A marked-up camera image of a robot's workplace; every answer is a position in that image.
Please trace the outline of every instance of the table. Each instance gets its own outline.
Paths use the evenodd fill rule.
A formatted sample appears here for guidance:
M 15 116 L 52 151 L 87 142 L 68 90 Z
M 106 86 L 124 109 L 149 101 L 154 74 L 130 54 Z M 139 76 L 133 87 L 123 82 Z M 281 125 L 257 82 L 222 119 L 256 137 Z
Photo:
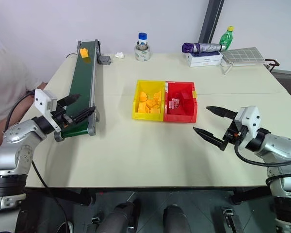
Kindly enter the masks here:
M 204 141 L 193 126 L 221 138 L 231 120 L 213 115 L 206 106 L 238 111 L 257 105 L 261 126 L 291 137 L 291 96 L 263 67 L 234 67 L 223 75 L 220 66 L 188 67 L 181 55 L 154 54 L 147 62 L 133 56 L 113 59 L 98 69 L 96 105 L 100 112 L 97 135 L 55 142 L 49 135 L 34 153 L 34 161 L 51 187 L 235 187 L 265 185 L 266 168 L 239 160 L 229 145 L 222 152 Z M 74 71 L 69 56 L 46 90 L 66 96 Z M 131 119 L 137 79 L 195 82 L 198 93 L 196 124 Z M 30 108 L 23 120 L 39 116 Z M 261 161 L 253 153 L 241 153 Z M 27 186 L 41 187 L 31 168 Z

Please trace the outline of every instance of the yellow plastic block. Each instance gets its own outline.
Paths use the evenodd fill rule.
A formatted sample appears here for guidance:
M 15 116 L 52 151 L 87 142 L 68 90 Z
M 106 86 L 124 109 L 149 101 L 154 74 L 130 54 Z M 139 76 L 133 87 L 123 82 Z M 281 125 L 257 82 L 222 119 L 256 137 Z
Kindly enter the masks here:
M 88 49 L 87 48 L 80 49 L 80 54 L 81 54 L 82 58 L 89 57 L 89 53 L 88 53 Z
M 149 107 L 149 108 L 153 108 L 154 105 L 156 105 L 156 102 L 154 100 L 147 100 L 146 101 L 146 105 Z
M 149 108 L 147 106 L 147 103 L 151 103 L 150 101 L 146 102 L 148 98 L 156 102 L 153 107 L 159 110 L 151 111 L 153 107 Z M 132 103 L 132 118 L 141 120 L 164 121 L 164 100 L 165 81 L 138 80 L 134 101 Z
M 146 93 L 145 92 L 140 92 L 139 94 L 139 101 L 146 101 L 147 97 L 146 97 Z
M 150 113 L 161 113 L 159 108 L 151 108 Z

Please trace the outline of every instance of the black cable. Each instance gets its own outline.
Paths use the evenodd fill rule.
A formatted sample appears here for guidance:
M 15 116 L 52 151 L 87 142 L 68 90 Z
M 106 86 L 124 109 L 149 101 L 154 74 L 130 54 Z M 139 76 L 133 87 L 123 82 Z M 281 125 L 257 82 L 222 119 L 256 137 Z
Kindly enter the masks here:
M 34 91 L 30 91 L 28 92 L 26 95 L 24 95 L 23 97 L 19 98 L 18 101 L 13 105 L 12 109 L 10 110 L 9 112 L 9 115 L 6 119 L 6 123 L 5 123 L 5 127 L 4 127 L 4 130 L 3 132 L 7 131 L 7 129 L 9 128 L 9 124 L 10 124 L 10 120 L 11 120 L 11 116 L 12 116 L 12 113 L 13 111 L 15 110 L 16 106 L 19 105 L 20 102 L 22 102 L 26 97 L 28 96 L 33 96 L 34 95 Z
M 59 208 L 63 211 L 63 214 L 65 216 L 65 225 L 66 225 L 66 228 L 65 228 L 65 232 L 68 233 L 68 221 L 67 221 L 67 215 L 66 215 L 66 212 L 64 210 L 64 208 L 62 207 L 62 205 L 59 203 L 59 201 L 57 200 L 56 197 L 54 197 L 54 195 L 52 194 L 51 190 L 49 189 L 49 187 L 47 186 L 47 184 L 44 182 L 44 180 L 42 179 L 42 176 L 40 175 L 37 167 L 35 166 L 34 164 L 34 161 L 32 161 L 32 166 L 35 170 L 35 173 L 37 173 L 41 183 L 43 184 L 44 188 L 47 190 L 48 194 L 54 199 L 54 201 L 56 202 L 56 204 L 59 206 Z
M 277 176 L 272 176 L 269 177 L 265 180 L 267 186 L 270 186 L 271 182 L 275 179 L 280 179 L 280 178 L 285 178 L 285 177 L 291 177 L 291 173 L 290 174 L 282 174 L 282 175 L 277 175 Z
M 68 54 L 68 55 L 66 56 L 66 58 L 67 58 L 68 56 L 72 55 L 72 54 L 77 55 L 76 53 L 73 52 L 73 53 Z
M 257 165 L 257 166 L 268 166 L 268 167 L 291 165 L 291 161 L 270 164 L 270 163 L 260 163 L 260 162 L 256 162 L 256 161 L 252 161 L 252 160 L 246 159 L 246 158 L 242 157 L 242 155 L 238 151 L 238 146 L 239 146 L 240 143 L 241 143 L 240 140 L 237 140 L 235 142 L 234 150 L 235 150 L 235 153 L 236 153 L 237 157 L 240 158 L 241 160 L 243 160 L 246 163 L 249 163 L 249 164 L 252 164 L 252 165 Z

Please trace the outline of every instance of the floor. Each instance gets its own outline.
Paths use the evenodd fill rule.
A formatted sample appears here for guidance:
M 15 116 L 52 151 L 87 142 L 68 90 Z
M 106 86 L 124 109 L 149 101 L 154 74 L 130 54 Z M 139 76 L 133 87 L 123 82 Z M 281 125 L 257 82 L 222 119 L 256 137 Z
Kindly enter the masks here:
M 223 224 L 221 207 L 232 207 L 245 233 L 273 233 L 275 230 L 274 213 L 270 210 L 272 197 L 233 205 L 228 202 L 231 191 L 175 191 L 175 192 L 101 192 L 97 193 L 94 205 L 85 207 L 61 201 L 68 219 L 74 223 L 76 233 L 95 232 L 91 218 L 99 212 L 106 216 L 113 208 L 123 202 L 139 198 L 142 203 L 138 223 L 138 233 L 163 233 L 163 210 L 170 204 L 180 206 L 188 217 L 193 233 L 231 233 Z M 40 197 L 41 212 L 36 232 L 56 232 L 64 217 L 50 198 Z

